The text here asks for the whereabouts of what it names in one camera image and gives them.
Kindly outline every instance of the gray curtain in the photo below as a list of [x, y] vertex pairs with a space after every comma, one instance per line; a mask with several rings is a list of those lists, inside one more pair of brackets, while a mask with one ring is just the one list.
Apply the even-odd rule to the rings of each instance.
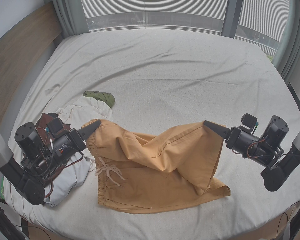
[[62, 27], [62, 37], [67, 38], [89, 32], [81, 0], [44, 0], [52, 1]]
[[290, 0], [288, 22], [278, 50], [273, 58], [273, 65], [288, 84], [298, 64], [300, 52], [300, 0]]

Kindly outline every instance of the headboard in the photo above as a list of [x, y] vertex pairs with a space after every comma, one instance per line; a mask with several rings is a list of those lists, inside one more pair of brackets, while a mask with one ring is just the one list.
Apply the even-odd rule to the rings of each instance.
[[0, 123], [17, 86], [61, 31], [49, 2], [0, 38]]

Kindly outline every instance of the bed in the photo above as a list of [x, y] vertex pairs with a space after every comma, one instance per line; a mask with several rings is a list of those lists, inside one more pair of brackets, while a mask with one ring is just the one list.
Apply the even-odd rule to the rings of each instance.
[[[31, 87], [9, 146], [22, 152], [16, 129], [42, 113], [75, 102], [85, 90], [110, 92], [113, 121], [123, 128], [159, 134], [202, 120], [240, 125], [250, 113], [260, 135], [272, 115], [289, 133], [287, 152], [300, 131], [300, 113], [281, 76], [257, 45], [205, 33], [171, 29], [101, 31], [64, 39]], [[97, 204], [97, 177], [90, 172], [56, 207], [33, 206], [8, 181], [5, 200], [30, 223], [71, 239], [228, 239], [254, 230], [300, 199], [300, 168], [276, 192], [268, 192], [263, 167], [223, 145], [215, 174], [231, 196], [179, 211], [126, 214]]]

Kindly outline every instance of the white wall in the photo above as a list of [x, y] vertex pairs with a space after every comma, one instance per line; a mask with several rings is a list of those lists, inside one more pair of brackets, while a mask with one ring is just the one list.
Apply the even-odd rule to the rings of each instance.
[[0, 38], [42, 5], [44, 0], [0, 0]]

